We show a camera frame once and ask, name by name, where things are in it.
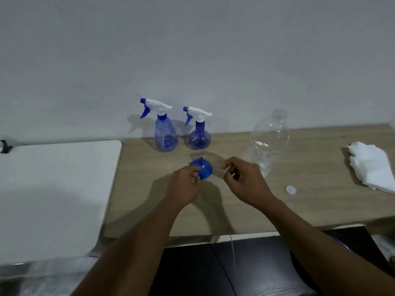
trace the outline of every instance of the paper towel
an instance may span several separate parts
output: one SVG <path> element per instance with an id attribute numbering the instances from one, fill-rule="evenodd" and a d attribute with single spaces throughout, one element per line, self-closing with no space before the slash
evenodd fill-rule
<path id="1" fill-rule="evenodd" d="M 388 193 L 395 193 L 395 179 L 391 171 L 388 156 L 375 145 L 366 145 L 356 141 L 348 146 L 350 165 L 364 185 Z"/>

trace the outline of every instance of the empty plastic bottle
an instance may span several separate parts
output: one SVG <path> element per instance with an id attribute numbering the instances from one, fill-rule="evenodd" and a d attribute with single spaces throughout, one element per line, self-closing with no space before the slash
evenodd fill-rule
<path id="1" fill-rule="evenodd" d="M 251 132 L 244 159 L 258 164 L 263 176 L 270 172 L 288 142 L 286 119 L 287 112 L 276 109 L 271 116 L 258 122 Z"/>

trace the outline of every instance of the white wall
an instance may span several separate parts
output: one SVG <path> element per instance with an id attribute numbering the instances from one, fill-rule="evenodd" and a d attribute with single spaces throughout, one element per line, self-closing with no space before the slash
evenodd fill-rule
<path id="1" fill-rule="evenodd" d="M 249 131 L 395 117 L 395 0 L 1 0 L 0 137 L 153 134 L 141 97 Z"/>

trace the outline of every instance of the blue spray bottle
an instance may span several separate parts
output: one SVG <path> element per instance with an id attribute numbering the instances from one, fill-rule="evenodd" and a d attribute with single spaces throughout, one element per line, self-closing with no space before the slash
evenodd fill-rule
<path id="1" fill-rule="evenodd" d="M 185 125 L 189 124 L 192 118 L 196 119 L 196 129 L 189 134 L 189 144 L 193 149 L 204 149 L 209 146 L 211 142 L 211 136 L 209 132 L 204 129 L 205 117 L 212 116 L 212 113 L 203 111 L 202 109 L 194 107 L 184 107 L 188 119 Z"/>
<path id="2" fill-rule="evenodd" d="M 172 151 L 178 144 L 178 136 L 173 124 L 167 117 L 166 110 L 173 106 L 151 99 L 140 99 L 144 104 L 144 112 L 140 118 L 146 117 L 151 111 L 156 111 L 158 119 L 155 122 L 155 144 L 160 151 Z"/>

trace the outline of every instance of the hand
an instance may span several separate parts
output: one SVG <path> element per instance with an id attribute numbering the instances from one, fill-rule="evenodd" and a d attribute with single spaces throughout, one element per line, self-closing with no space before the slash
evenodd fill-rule
<path id="1" fill-rule="evenodd" d="M 241 201 L 260 209 L 267 201 L 276 199 L 257 164 L 232 157 L 224 161 L 221 169 L 228 167 L 224 180 L 234 195 Z"/>
<path id="2" fill-rule="evenodd" d="M 200 171 L 198 166 L 185 166 L 173 172 L 167 185 L 165 198 L 179 205 L 180 209 L 193 202 L 199 194 L 200 187 L 197 171 Z"/>

